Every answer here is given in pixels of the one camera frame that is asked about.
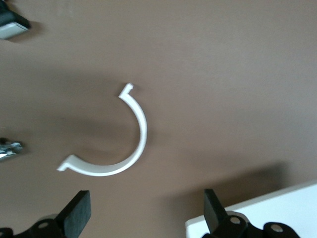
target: c-shaped bracket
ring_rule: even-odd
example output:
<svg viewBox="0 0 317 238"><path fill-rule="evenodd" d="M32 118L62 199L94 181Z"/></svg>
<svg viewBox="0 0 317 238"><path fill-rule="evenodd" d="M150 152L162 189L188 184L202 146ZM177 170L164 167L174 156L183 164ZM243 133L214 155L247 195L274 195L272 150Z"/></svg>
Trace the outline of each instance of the c-shaped bracket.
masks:
<svg viewBox="0 0 317 238"><path fill-rule="evenodd" d="M125 160L114 165L94 165L85 162L78 158L76 155L68 156L63 163L57 168L58 171L65 171L67 168L76 171L78 173L90 176L109 176L126 170L131 167L141 156L147 142L147 120L140 107L133 97L129 95L129 92L133 89L133 84L128 83L119 95L133 111L135 117L138 120L140 127L140 142L135 151Z"/></svg>

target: white plastic clip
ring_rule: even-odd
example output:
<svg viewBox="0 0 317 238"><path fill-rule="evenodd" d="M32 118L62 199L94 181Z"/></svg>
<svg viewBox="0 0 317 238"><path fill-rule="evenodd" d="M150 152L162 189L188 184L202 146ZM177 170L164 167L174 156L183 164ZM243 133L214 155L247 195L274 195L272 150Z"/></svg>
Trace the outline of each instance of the white plastic clip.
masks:
<svg viewBox="0 0 317 238"><path fill-rule="evenodd" d="M147 142L148 127L142 108L137 103L137 101L135 101L135 99L129 95L132 89L132 83L126 84L124 89L120 93L119 98L122 99L131 108L139 123L140 142L135 151L127 159L114 165L94 165L81 160L76 155L70 155L57 168L58 171L65 171L67 168L69 168L84 175L99 177L109 176L126 170L140 158Z"/></svg>

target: metal clamp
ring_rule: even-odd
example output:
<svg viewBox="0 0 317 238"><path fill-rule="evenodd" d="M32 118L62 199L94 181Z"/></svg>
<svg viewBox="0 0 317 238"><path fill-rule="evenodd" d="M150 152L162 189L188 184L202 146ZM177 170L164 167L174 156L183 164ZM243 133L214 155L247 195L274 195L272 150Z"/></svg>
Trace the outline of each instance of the metal clamp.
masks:
<svg viewBox="0 0 317 238"><path fill-rule="evenodd" d="M20 142L11 142L6 138L0 138L0 161L20 153L22 149Z"/></svg>
<svg viewBox="0 0 317 238"><path fill-rule="evenodd" d="M300 238L283 223L269 222L261 230L238 215L228 215L212 189L205 189L204 217L210 234L203 238Z"/></svg>

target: black clamp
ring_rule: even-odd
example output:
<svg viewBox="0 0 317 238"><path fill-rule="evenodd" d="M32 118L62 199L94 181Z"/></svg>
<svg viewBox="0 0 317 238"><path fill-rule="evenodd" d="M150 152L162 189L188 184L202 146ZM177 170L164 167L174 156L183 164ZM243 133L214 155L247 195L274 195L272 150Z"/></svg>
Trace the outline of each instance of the black clamp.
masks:
<svg viewBox="0 0 317 238"><path fill-rule="evenodd" d="M36 222L28 230L13 235L11 228L0 228L1 238L78 238L91 216L89 191L80 191L55 217Z"/></svg>
<svg viewBox="0 0 317 238"><path fill-rule="evenodd" d="M203 238L300 238L283 223L269 222L260 230L239 215L228 215L212 189L205 189L204 217L210 234Z"/></svg>

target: black plastic part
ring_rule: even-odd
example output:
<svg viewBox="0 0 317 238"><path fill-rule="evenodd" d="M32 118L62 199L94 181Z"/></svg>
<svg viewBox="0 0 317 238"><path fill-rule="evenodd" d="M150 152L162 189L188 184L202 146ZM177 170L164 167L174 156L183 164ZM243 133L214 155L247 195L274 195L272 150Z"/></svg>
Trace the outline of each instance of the black plastic part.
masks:
<svg viewBox="0 0 317 238"><path fill-rule="evenodd" d="M0 27L5 26L11 22L19 23L20 25L31 28L30 22L19 14L10 11L7 4L0 0Z"/></svg>
<svg viewBox="0 0 317 238"><path fill-rule="evenodd" d="M300 238L283 223L269 222L260 230L238 215L228 216L212 189L205 189L204 217L210 234L203 238Z"/></svg>
<svg viewBox="0 0 317 238"><path fill-rule="evenodd" d="M276 232L272 229L273 225L278 225L282 228L282 232ZM264 225L264 233L267 237L270 238L300 238L296 232L289 226L278 223L278 222L269 222Z"/></svg>
<svg viewBox="0 0 317 238"><path fill-rule="evenodd" d="M80 191L56 216L55 220L67 238L78 238L90 216L89 191Z"/></svg>
<svg viewBox="0 0 317 238"><path fill-rule="evenodd" d="M90 215L89 191L80 191L55 219L38 221L17 235L10 228L0 228L0 238L78 238Z"/></svg>
<svg viewBox="0 0 317 238"><path fill-rule="evenodd" d="M204 217L210 232L213 232L219 224L228 216L213 189L205 189L204 193Z"/></svg>
<svg viewBox="0 0 317 238"><path fill-rule="evenodd" d="M5 145L9 140L7 138L1 137L0 138L0 145Z"/></svg>

